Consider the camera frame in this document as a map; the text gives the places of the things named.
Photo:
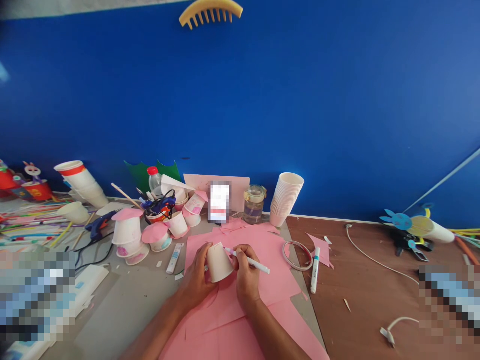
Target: white marker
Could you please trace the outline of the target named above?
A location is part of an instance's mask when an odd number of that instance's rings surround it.
[[[315,256],[313,257],[313,272],[311,274],[311,287],[312,294],[317,292],[317,282],[319,280],[319,261],[320,261],[320,248],[315,248]]]
[[[175,250],[173,251],[173,255],[171,256],[170,263],[166,269],[167,274],[173,274],[175,271],[175,267],[177,266],[177,261],[179,260],[180,252],[182,251],[183,244],[178,243],[175,245]]]
[[[225,247],[225,250],[227,252],[229,252],[230,254],[232,254],[233,256],[237,256],[237,252],[233,251],[231,248]],[[268,275],[270,275],[270,269],[268,267],[266,267],[265,265],[262,265],[261,263],[249,258],[248,256],[247,256],[246,259],[248,260],[248,263],[250,265],[252,265],[253,267],[256,267],[258,270],[263,271],[264,273],[267,273]]]

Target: glass jar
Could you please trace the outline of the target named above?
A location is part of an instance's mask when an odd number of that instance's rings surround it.
[[[250,225],[255,225],[262,219],[264,200],[267,197],[267,189],[260,185],[250,185],[244,193],[245,207],[243,220]]]

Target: tape roll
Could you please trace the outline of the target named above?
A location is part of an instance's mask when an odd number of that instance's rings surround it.
[[[309,264],[308,266],[306,267],[300,267],[300,266],[297,266],[295,265],[293,262],[290,261],[289,257],[287,256],[287,252],[285,251],[285,249],[287,248],[287,246],[289,245],[293,245],[293,246],[298,246],[300,247],[308,256],[308,262],[307,264]],[[302,245],[301,243],[297,242],[297,241],[287,241],[285,243],[285,245],[283,245],[283,257],[285,258],[286,262],[292,267],[294,268],[295,270],[299,270],[299,271],[307,271],[309,270],[313,264],[314,264],[314,258],[312,256],[312,254],[310,253],[310,251],[304,246]]]

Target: hand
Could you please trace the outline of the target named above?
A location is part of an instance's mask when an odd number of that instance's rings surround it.
[[[233,259],[233,268],[238,271],[236,278],[236,292],[238,301],[244,311],[251,304],[261,301],[259,293],[260,270],[250,266],[247,257],[260,262],[257,254],[250,245],[238,245],[233,248],[236,256]]]
[[[186,270],[185,277],[177,291],[178,301],[187,314],[200,305],[218,287],[218,283],[205,282],[205,259],[213,243],[209,242],[196,252],[193,264]]]

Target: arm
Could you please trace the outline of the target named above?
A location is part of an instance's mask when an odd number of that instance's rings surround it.
[[[267,360],[299,359],[310,357],[298,346],[272,315],[260,298],[260,270],[249,265],[247,257],[260,262],[249,245],[234,248],[237,257],[232,257],[233,267],[238,270],[237,295],[240,305],[252,324],[255,337]]]
[[[211,247],[212,243],[206,243],[198,249],[178,291],[165,301],[121,360],[157,360],[183,318],[217,288],[218,284],[205,282],[205,259]]]

